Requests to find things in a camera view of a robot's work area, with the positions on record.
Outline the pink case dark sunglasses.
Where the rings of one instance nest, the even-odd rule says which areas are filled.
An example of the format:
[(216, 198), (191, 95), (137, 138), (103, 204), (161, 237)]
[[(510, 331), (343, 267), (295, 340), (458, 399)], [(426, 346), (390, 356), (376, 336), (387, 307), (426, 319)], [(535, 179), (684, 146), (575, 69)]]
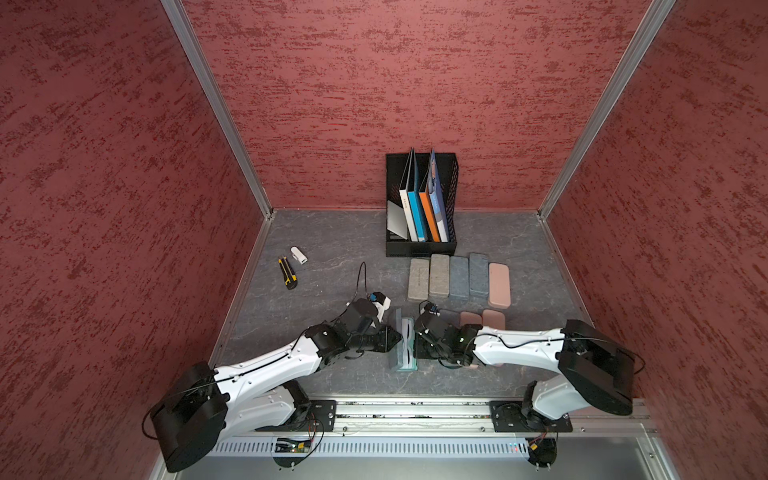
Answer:
[(459, 326), (464, 327), (466, 325), (483, 325), (483, 319), (480, 314), (468, 312), (468, 311), (462, 311), (460, 313), (460, 321)]

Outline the grey case white glasses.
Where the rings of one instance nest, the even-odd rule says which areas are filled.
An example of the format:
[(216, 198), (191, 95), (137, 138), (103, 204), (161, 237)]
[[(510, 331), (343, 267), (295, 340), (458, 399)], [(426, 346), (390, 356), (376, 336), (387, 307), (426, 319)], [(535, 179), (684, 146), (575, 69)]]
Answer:
[(401, 340), (389, 352), (389, 366), (394, 372), (414, 372), (418, 370), (415, 357), (415, 321), (403, 315), (397, 308), (391, 315), (391, 325), (401, 335)]

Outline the pink case yellow glasses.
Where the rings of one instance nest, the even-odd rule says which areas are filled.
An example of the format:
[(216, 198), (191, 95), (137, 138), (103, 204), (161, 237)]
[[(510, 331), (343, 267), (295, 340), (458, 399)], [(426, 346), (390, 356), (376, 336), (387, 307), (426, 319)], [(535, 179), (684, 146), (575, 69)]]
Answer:
[(482, 324), (484, 327), (505, 330), (506, 329), (506, 317), (501, 311), (485, 309), (482, 314)]

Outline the grey case blue glasses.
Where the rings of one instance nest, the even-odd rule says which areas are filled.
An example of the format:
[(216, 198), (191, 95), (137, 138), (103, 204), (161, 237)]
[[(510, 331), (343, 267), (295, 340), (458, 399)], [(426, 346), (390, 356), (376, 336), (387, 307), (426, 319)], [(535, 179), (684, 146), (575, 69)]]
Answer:
[(469, 293), (487, 299), (489, 295), (489, 259), (482, 253), (469, 254)]

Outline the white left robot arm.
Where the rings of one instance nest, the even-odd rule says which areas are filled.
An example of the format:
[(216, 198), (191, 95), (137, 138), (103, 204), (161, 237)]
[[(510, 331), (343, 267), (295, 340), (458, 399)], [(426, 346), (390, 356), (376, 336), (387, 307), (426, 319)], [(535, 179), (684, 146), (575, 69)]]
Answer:
[(374, 292), (281, 348), (230, 366), (190, 367), (148, 412), (167, 471), (192, 466), (220, 440), (303, 423), (311, 402), (300, 378), (355, 353), (387, 353), (401, 341), (383, 320), (390, 304)]

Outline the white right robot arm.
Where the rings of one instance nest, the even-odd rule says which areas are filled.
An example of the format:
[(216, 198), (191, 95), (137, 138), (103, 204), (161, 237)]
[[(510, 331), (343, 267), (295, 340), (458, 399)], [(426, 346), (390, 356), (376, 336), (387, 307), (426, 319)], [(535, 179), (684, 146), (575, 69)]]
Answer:
[(500, 330), (460, 328), (426, 311), (414, 325), (417, 356), (450, 368), (517, 365), (553, 372), (526, 388), (521, 414), (545, 424), (588, 406), (628, 416), (633, 412), (636, 355), (589, 324), (569, 319), (562, 328)]

